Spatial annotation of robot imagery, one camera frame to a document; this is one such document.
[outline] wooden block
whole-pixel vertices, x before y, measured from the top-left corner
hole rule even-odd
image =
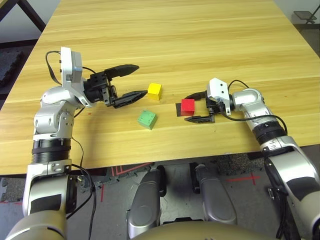
[[[195,100],[182,99],[181,100],[181,116],[193,116],[195,114]]]
[[[148,87],[148,98],[153,100],[160,100],[162,93],[162,86],[158,83],[150,83]]]
[[[152,129],[157,121],[157,115],[151,111],[143,110],[138,118],[138,123],[147,128]]]

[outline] yellow cube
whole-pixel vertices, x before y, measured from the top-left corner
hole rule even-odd
[[[148,98],[153,100],[160,100],[162,93],[161,84],[150,83],[148,87]]]

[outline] red cube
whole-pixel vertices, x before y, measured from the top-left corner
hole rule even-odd
[[[195,100],[182,99],[180,113],[181,113],[181,116],[193,116],[195,114]]]

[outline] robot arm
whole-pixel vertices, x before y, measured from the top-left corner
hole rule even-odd
[[[228,96],[226,83],[217,78],[209,82],[207,97],[220,106],[224,116],[230,115],[230,110],[243,112],[260,144],[271,184],[290,198],[308,231],[319,234],[320,179],[315,166],[280,126],[258,90],[247,88]]]
[[[82,77],[79,52],[60,51],[62,86],[46,91],[34,117],[32,162],[28,165],[20,220],[7,240],[66,239],[66,214],[76,209],[76,178],[69,175],[69,158],[76,109],[94,107],[103,101],[120,108],[141,99],[146,93],[133,91],[117,96],[111,81],[131,74],[139,67],[121,65]]]

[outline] light wood surface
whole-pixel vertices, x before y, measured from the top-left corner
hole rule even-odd
[[[41,95],[55,86],[45,53],[61,46],[81,52],[83,65],[96,71],[139,65],[114,79],[119,95],[149,83],[163,87],[160,101],[146,96],[119,109],[99,103],[75,119],[86,168],[258,151],[245,122],[176,117],[175,103],[205,90],[213,77],[260,90],[300,146],[320,142],[319,58],[271,0],[61,0],[0,112],[0,174],[27,170],[34,115]],[[58,60],[49,57],[60,76]],[[151,131],[137,122],[145,109],[158,116]],[[207,113],[197,102],[196,115]],[[72,161],[80,157],[73,142]]]

